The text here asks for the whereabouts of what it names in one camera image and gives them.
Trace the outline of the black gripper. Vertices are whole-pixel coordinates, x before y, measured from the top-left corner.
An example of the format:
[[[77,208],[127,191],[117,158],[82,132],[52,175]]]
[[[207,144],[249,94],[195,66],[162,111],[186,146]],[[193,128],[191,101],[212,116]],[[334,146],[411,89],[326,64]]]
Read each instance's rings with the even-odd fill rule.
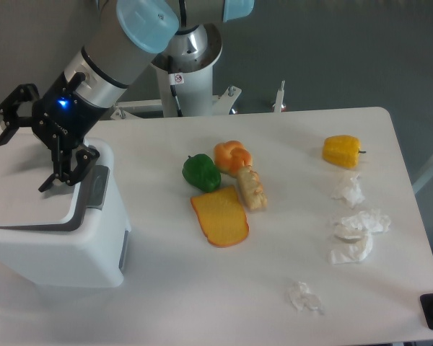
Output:
[[[86,79],[82,72],[76,72],[70,79],[61,74],[41,98],[34,84],[20,84],[0,103],[4,124],[0,146],[8,144],[20,128],[31,127],[51,151],[53,173],[39,186],[40,192],[49,190],[55,180],[74,186],[100,158],[97,149],[82,144],[85,135],[106,111],[76,93]],[[32,116],[21,117],[18,109],[26,102],[33,103]]]

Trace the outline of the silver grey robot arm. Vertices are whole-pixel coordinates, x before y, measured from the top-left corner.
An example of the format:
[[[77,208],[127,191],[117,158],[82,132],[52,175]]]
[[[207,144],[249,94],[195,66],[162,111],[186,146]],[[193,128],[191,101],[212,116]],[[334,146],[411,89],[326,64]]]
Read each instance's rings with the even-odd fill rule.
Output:
[[[199,25],[246,17],[253,7],[253,1],[107,1],[100,30],[44,95],[34,84],[20,84],[0,104],[0,146],[29,127],[53,162],[39,191],[55,180],[81,182],[100,156],[84,137],[172,39]]]

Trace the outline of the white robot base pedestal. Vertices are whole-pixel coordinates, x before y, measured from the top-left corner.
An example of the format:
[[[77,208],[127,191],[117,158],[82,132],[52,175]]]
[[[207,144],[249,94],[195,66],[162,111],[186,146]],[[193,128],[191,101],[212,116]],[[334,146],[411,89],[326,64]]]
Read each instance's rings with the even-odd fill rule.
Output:
[[[213,24],[179,31],[152,61],[164,117],[212,114],[213,67],[222,53],[222,37]]]

